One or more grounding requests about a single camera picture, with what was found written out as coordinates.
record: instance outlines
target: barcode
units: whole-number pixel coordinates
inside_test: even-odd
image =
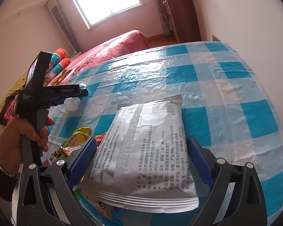
[[[173,113],[173,103],[155,103],[152,107],[152,114]]]

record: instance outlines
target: wet wipes package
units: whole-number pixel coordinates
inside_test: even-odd
[[[124,209],[175,213],[198,207],[181,95],[120,105],[81,182],[84,194]]]

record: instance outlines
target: table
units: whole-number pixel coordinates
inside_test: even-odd
[[[76,111],[63,106],[50,109],[49,115],[56,121],[49,136],[51,144],[60,145],[79,127],[90,126],[94,135],[107,131],[118,103],[145,103],[181,94],[186,136],[194,135],[200,145],[230,164],[255,165],[269,225],[283,209],[279,118],[254,72],[229,45],[193,42],[135,52],[79,72],[68,84],[80,81],[86,83],[89,95]],[[207,188],[197,181],[197,175],[193,177],[201,201]],[[229,186],[216,221],[222,219],[232,189]],[[195,212],[130,213],[144,225],[184,226]]]

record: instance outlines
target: blue gripper pad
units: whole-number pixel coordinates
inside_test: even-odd
[[[214,185],[212,167],[191,137],[186,139],[186,146],[188,154],[201,178],[201,181],[211,188]]]
[[[70,165],[69,162],[72,163],[71,167],[68,169],[68,174],[67,174],[68,177],[67,183],[70,189],[72,189],[73,186],[78,185],[81,182],[82,177],[84,176],[96,152],[97,152],[97,141],[95,138],[90,137],[82,148],[73,151],[71,155],[66,159],[68,165]]]

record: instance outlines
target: white bottle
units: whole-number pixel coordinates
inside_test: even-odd
[[[84,82],[79,82],[80,89],[85,89],[86,84]],[[67,98],[64,100],[64,107],[68,111],[76,111],[81,103],[82,97]]]

